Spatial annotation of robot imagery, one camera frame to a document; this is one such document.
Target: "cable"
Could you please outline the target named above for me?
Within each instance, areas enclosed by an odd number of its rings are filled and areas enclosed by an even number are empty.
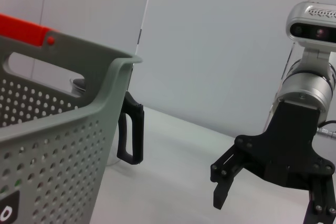
[[[319,128],[324,127],[328,124],[336,123],[336,120],[330,120],[330,121],[325,121],[323,123],[320,123]]]

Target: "bolt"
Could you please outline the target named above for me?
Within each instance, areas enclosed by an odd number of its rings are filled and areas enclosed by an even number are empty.
[[[322,211],[322,207],[319,206],[319,205],[315,206],[315,209],[316,209],[318,212]]]
[[[304,94],[304,93],[300,93],[300,94],[299,94],[299,97],[300,97],[301,99],[305,99],[305,98],[307,97],[307,95]]]
[[[333,214],[333,215],[336,214],[336,210],[335,210],[334,208],[332,208],[332,207],[329,208],[329,212],[330,212],[331,214]]]

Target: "black basket handle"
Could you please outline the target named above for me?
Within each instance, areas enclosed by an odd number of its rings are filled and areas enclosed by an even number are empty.
[[[127,143],[127,122],[126,114],[132,119],[132,145],[133,155],[126,151]],[[137,165],[143,161],[143,129],[144,129],[144,111],[143,105],[137,103],[131,96],[130,92],[126,92],[124,103],[122,105],[119,121],[119,145],[117,157],[131,164]]]

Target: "gray plastic basket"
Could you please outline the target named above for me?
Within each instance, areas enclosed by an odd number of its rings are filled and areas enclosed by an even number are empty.
[[[12,73],[12,52],[83,75],[85,93]],[[0,36],[0,57],[0,223],[88,224],[141,59],[52,30],[42,46]]]

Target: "white tabletop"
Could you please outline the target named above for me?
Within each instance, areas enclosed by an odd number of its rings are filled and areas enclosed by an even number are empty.
[[[302,223],[308,192],[242,170],[222,210],[213,207],[210,164],[233,138],[145,109],[144,161],[105,171],[91,224]]]

